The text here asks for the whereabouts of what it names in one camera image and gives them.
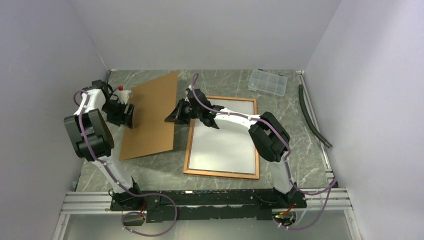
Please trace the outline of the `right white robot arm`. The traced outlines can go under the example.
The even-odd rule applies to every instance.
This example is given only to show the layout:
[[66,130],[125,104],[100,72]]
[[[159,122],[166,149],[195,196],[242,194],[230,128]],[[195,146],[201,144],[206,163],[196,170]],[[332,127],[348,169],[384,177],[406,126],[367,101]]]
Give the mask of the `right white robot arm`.
[[167,123],[187,125],[198,119],[208,128],[225,129],[250,136],[258,154],[272,165],[275,202],[282,208],[295,199],[296,183],[291,179],[286,162],[290,136],[271,112],[246,114],[212,104],[198,88],[188,87],[174,110],[164,119]]

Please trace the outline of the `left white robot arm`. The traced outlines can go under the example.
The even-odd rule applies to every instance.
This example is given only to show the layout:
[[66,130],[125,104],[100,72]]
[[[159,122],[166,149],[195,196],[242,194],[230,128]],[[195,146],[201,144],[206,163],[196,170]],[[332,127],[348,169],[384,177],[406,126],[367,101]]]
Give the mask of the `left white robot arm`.
[[114,138],[108,123],[133,128],[134,104],[129,102],[131,90],[113,88],[103,80],[73,95],[77,110],[63,123],[76,155],[97,166],[112,186],[114,196],[130,210],[143,204],[143,195],[133,177],[113,156]]

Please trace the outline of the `brown backing board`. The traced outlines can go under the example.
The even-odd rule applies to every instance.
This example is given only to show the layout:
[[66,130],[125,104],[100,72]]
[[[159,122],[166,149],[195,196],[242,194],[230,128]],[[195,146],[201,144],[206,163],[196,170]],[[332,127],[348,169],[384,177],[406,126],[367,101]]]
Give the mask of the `brown backing board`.
[[165,118],[176,107],[179,74],[173,71],[132,88],[133,128],[124,130],[119,160],[173,149],[175,125],[165,122]]

